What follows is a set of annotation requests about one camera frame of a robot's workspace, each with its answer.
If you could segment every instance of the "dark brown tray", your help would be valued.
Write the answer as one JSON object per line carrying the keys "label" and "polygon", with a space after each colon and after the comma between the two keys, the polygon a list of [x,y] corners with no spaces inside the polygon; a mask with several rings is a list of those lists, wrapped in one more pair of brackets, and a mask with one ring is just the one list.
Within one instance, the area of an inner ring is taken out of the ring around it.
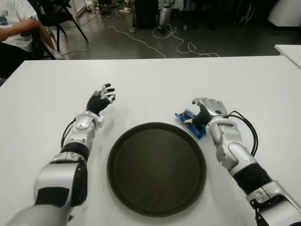
{"label": "dark brown tray", "polygon": [[113,192],[125,206],[142,215],[167,217],[198,199],[206,163],[189,134],[154,122],[134,127],[118,139],[107,172]]}

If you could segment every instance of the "robotic arm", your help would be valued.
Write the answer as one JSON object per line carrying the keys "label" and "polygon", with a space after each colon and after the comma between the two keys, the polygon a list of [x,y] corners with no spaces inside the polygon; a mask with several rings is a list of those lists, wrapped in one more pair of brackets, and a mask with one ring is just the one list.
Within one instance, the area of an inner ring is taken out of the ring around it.
{"label": "robotic arm", "polygon": [[107,94],[106,84],[95,91],[86,111],[70,124],[71,132],[63,136],[61,152],[38,174],[34,186],[35,204],[17,213],[7,226],[65,226],[72,219],[73,207],[87,198],[87,161],[95,132],[102,127],[99,112],[115,100]]}
{"label": "robotic arm", "polygon": [[272,180],[241,141],[237,124],[227,116],[221,101],[196,98],[200,114],[184,124],[207,125],[216,147],[218,162],[228,170],[256,212],[259,226],[300,226],[301,207],[276,181]]}

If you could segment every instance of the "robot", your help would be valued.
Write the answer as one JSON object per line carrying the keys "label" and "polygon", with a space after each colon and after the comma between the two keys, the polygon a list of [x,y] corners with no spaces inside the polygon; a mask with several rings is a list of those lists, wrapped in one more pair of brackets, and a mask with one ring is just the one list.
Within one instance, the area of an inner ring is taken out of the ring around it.
{"label": "robot", "polygon": [[[106,84],[90,98],[86,111],[69,124],[62,138],[61,152],[38,174],[34,186],[35,204],[17,213],[7,226],[66,226],[71,212],[87,197],[87,161],[95,131],[103,124],[99,114],[115,100],[114,89]],[[221,101],[195,98],[200,114],[184,124],[207,125],[216,146],[216,158],[228,170],[246,200],[255,209],[259,226],[300,226],[301,207],[260,166],[241,141],[237,124],[226,116]]]}
{"label": "robot", "polygon": [[168,23],[175,0],[165,0],[164,7],[160,11],[160,19],[159,19],[159,30],[162,32],[165,30],[165,24]]}

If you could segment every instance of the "blue object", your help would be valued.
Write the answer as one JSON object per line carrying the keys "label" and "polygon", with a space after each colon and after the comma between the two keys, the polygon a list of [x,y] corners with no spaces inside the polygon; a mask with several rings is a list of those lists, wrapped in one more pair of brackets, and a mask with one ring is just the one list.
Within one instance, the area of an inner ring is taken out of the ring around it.
{"label": "blue object", "polygon": [[[187,119],[193,119],[195,114],[190,110],[185,109],[185,111],[181,114],[175,114],[178,119],[182,122]],[[206,134],[206,125],[187,125],[187,128],[198,138],[201,139]]]}

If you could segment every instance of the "white table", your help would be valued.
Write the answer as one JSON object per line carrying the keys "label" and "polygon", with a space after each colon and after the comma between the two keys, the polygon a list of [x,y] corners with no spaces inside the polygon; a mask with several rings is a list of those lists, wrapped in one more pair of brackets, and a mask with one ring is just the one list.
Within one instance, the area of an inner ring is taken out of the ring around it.
{"label": "white table", "polygon": [[299,45],[275,45],[282,55],[286,56],[291,62],[301,69],[301,46]]}
{"label": "white table", "polygon": [[[24,62],[0,88],[0,225],[33,204],[40,169],[60,152],[63,130],[83,111],[94,90],[112,83],[117,100],[107,108],[88,162],[87,201],[75,208],[71,226],[254,226],[254,210],[219,165],[209,136],[198,141],[207,179],[198,201],[168,218],[140,216],[123,206],[107,181],[107,158],[115,141],[146,122],[184,128],[175,118],[195,97],[224,102],[257,130],[256,154],[271,177],[300,201],[300,70],[285,56],[150,60]],[[240,122],[244,143],[251,132]]]}

